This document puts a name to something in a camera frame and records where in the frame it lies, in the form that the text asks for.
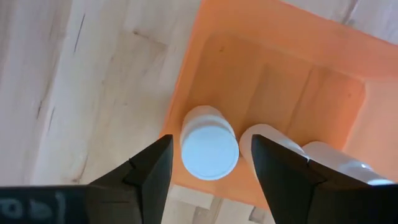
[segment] wooden floor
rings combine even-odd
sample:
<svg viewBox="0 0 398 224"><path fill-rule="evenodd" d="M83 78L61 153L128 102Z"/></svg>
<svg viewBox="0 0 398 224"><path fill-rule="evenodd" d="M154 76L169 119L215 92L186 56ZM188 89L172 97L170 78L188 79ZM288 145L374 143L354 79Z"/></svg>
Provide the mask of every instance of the wooden floor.
<svg viewBox="0 0 398 224"><path fill-rule="evenodd" d="M395 0L285 1L398 44ZM200 0L15 2L0 0L0 185L88 183L157 139ZM398 95L397 81L367 88ZM375 129L398 126L397 98L365 107L391 118L370 121ZM366 141L348 147L372 146ZM390 165L382 173L395 163L377 156ZM171 192L163 223L272 223L268 212L212 195L193 203L195 194Z"/></svg>
<svg viewBox="0 0 398 224"><path fill-rule="evenodd" d="M162 224L275 224L270 211L174 185Z"/></svg>

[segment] white lid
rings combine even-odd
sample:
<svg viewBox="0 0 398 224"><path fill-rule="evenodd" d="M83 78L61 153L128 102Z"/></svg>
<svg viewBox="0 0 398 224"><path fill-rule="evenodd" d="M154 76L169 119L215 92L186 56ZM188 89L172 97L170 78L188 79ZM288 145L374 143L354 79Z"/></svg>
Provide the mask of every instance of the white lid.
<svg viewBox="0 0 398 224"><path fill-rule="evenodd" d="M228 175L238 159L238 143L229 130L222 126L198 127L182 143L185 168L202 180L218 180Z"/></svg>

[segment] white bottle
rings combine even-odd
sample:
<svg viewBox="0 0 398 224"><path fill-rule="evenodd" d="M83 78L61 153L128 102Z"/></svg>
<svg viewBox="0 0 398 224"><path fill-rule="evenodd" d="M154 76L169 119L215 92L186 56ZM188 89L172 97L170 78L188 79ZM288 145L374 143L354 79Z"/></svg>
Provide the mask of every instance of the white bottle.
<svg viewBox="0 0 398 224"><path fill-rule="evenodd" d="M369 185L393 184L393 181L375 173L369 165L333 149L324 142L310 142L303 150L311 160Z"/></svg>
<svg viewBox="0 0 398 224"><path fill-rule="evenodd" d="M231 125L211 106L198 106L187 113L180 145L185 168L202 180L225 177L239 159L239 146Z"/></svg>
<svg viewBox="0 0 398 224"><path fill-rule="evenodd" d="M254 170L254 163L251 154L251 140L254 134L260 134L308 159L303 149L280 131L268 124L256 124L248 128L239 140L239 150L252 170Z"/></svg>

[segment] plastic container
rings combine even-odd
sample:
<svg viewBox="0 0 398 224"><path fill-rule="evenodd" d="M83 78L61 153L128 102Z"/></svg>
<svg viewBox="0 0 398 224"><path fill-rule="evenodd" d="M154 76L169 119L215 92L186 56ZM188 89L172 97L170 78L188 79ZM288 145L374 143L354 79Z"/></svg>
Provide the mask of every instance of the plastic container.
<svg viewBox="0 0 398 224"><path fill-rule="evenodd" d="M369 165L333 149L324 142L308 143L303 150L315 162L369 185L393 184L393 181L375 173Z"/></svg>
<svg viewBox="0 0 398 224"><path fill-rule="evenodd" d="M253 170L254 163L251 154L251 140L253 134L260 134L308 159L308 156L304 153L303 149L280 131L268 124L256 124L248 128L239 140L239 150Z"/></svg>
<svg viewBox="0 0 398 224"><path fill-rule="evenodd" d="M188 112L180 145L185 168L202 180L225 177L239 159L239 146L231 125L211 106L198 106Z"/></svg>

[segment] white cylindrical container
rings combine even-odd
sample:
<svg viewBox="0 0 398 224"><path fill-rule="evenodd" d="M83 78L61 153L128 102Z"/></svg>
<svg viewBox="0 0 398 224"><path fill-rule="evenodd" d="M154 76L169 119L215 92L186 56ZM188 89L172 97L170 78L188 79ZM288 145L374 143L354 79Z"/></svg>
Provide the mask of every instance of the white cylindrical container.
<svg viewBox="0 0 398 224"><path fill-rule="evenodd" d="M197 106L188 112L180 145L185 168L202 180L218 180L228 175L239 159L231 125L211 106Z"/></svg>
<svg viewBox="0 0 398 224"><path fill-rule="evenodd" d="M239 150L241 151L242 156L252 167L253 170L254 170L254 163L251 154L251 139L254 134L260 134L266 137L267 139L270 139L280 144L281 146L284 146L287 149L290 149L291 151L294 151L297 154L300 154L301 156L306 157L308 159L308 156L305 155L303 149L298 144L289 139L287 136L282 134L280 131L278 131L277 129L273 128L268 124L256 124L248 128L243 133L241 139L239 140Z"/></svg>
<svg viewBox="0 0 398 224"><path fill-rule="evenodd" d="M393 184L393 181L375 173L369 165L333 149L324 142L310 142L303 150L311 160L369 185Z"/></svg>

